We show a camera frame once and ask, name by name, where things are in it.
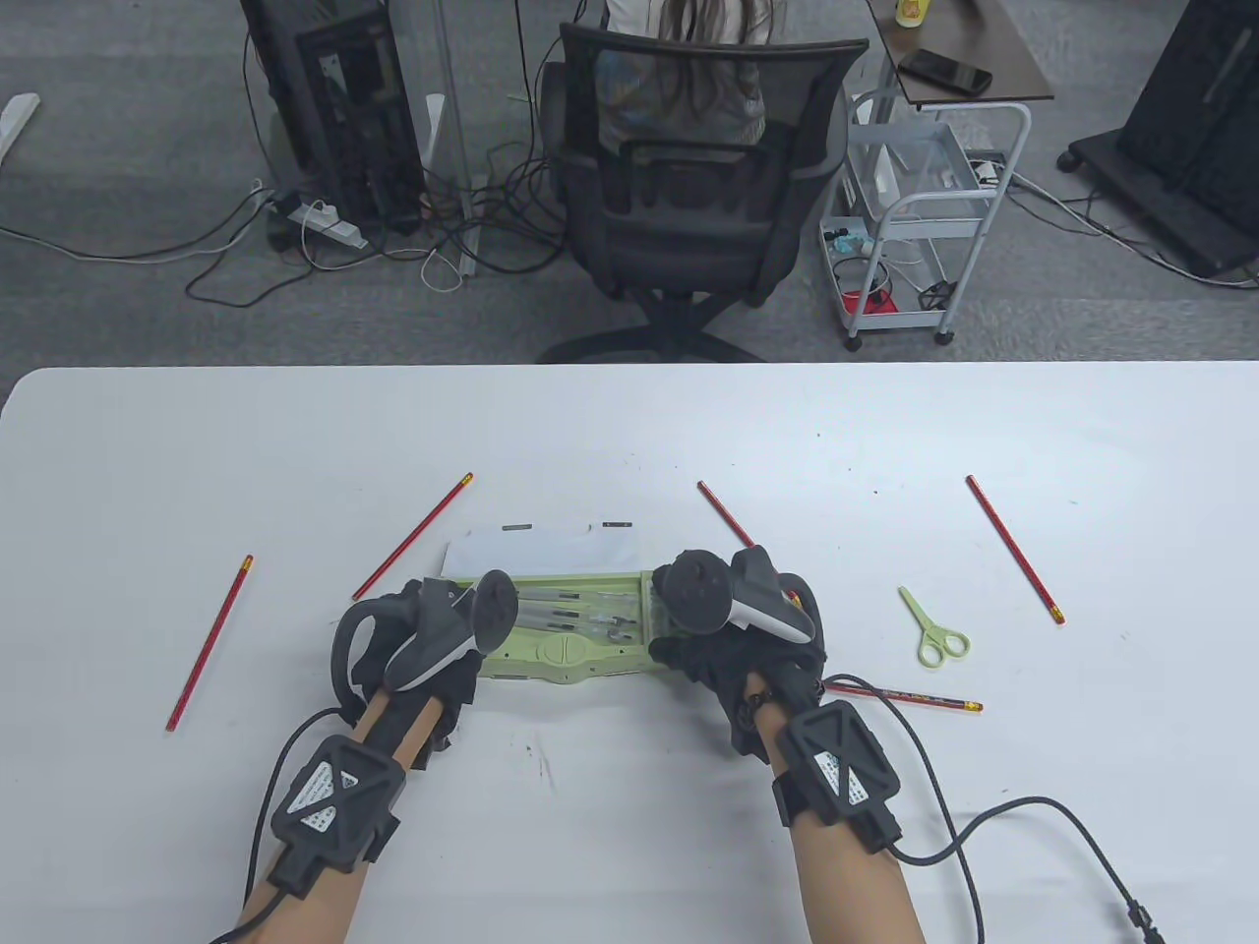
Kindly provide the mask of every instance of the pencil case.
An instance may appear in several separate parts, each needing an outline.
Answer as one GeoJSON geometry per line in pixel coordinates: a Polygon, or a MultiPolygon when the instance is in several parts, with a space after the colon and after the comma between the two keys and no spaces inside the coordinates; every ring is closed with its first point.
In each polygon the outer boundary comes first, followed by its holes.
{"type": "Polygon", "coordinates": [[[486,657],[482,677],[572,685],[662,668],[647,646],[669,634],[670,621],[650,570],[512,580],[520,614],[507,641],[486,657]]]}

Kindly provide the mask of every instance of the smartphone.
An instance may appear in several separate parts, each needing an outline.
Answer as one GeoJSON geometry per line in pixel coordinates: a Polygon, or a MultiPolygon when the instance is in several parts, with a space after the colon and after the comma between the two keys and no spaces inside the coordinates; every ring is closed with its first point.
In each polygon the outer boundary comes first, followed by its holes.
{"type": "Polygon", "coordinates": [[[992,84],[992,73],[949,59],[939,53],[915,49],[900,60],[900,70],[934,86],[961,92],[964,96],[982,96],[992,84]]]}

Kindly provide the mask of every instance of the hand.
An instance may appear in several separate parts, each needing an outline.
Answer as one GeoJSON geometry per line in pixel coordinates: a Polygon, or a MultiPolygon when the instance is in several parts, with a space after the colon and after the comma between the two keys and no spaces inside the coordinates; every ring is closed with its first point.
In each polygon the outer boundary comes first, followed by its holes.
{"type": "MultiPolygon", "coordinates": [[[[361,706],[351,706],[351,714],[356,712],[358,716],[346,717],[350,724],[356,724],[358,719],[361,717],[368,702],[380,690],[385,666],[389,663],[389,660],[393,658],[394,653],[415,632],[413,614],[418,609],[422,585],[419,580],[409,580],[402,589],[402,593],[390,593],[381,597],[383,600],[397,602],[398,615],[376,614],[374,618],[375,626],[371,631],[371,639],[368,642],[368,648],[354,665],[354,671],[350,673],[350,681],[363,690],[361,706]]],[[[393,692],[389,696],[389,715],[392,717],[381,719],[378,724],[403,725],[399,736],[410,726],[412,720],[423,711],[429,699],[437,699],[444,709],[442,720],[437,722],[432,738],[415,759],[414,768],[417,770],[424,769],[428,758],[434,750],[446,750],[449,746],[449,735],[454,730],[454,725],[458,724],[460,710],[463,705],[472,704],[472,697],[476,694],[477,673],[481,671],[483,662],[485,656],[473,649],[414,688],[393,692]]],[[[345,714],[345,706],[342,705],[342,717],[345,714]]]]}
{"type": "Polygon", "coordinates": [[[812,642],[792,643],[754,626],[740,629],[726,624],[710,636],[666,636],[655,639],[648,649],[661,665],[679,668],[692,682],[714,691],[730,719],[731,746],[739,754],[755,754],[767,764],[769,756],[745,700],[748,676],[760,676],[787,712],[797,714],[817,706],[826,665],[822,618],[813,592],[796,574],[779,574],[778,582],[784,593],[798,595],[813,621],[817,636],[812,642]]]}

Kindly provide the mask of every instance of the scissors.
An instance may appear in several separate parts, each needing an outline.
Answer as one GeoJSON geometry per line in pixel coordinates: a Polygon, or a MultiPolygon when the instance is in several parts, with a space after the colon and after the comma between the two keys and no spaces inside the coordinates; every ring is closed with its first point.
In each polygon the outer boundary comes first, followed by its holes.
{"type": "Polygon", "coordinates": [[[925,668],[940,668],[946,660],[966,658],[966,653],[971,651],[971,641],[962,633],[946,629],[923,613],[918,600],[904,587],[896,589],[905,605],[909,607],[909,612],[914,614],[914,619],[918,621],[918,626],[923,628],[923,639],[918,643],[918,661],[925,668]]]}

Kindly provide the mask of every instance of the office chair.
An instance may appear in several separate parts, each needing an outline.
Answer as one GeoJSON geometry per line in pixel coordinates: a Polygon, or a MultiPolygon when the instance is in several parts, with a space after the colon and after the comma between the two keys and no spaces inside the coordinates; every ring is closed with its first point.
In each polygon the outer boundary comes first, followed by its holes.
{"type": "Polygon", "coordinates": [[[539,111],[568,245],[647,325],[559,344],[539,362],[628,351],[759,361],[704,327],[735,302],[763,305],[796,266],[806,218],[845,160],[842,82],[869,43],[697,45],[569,23],[560,38],[565,62],[546,64],[539,111]],[[635,138],[643,116],[650,131],[635,138]],[[731,127],[748,143],[729,143],[731,127]]]}

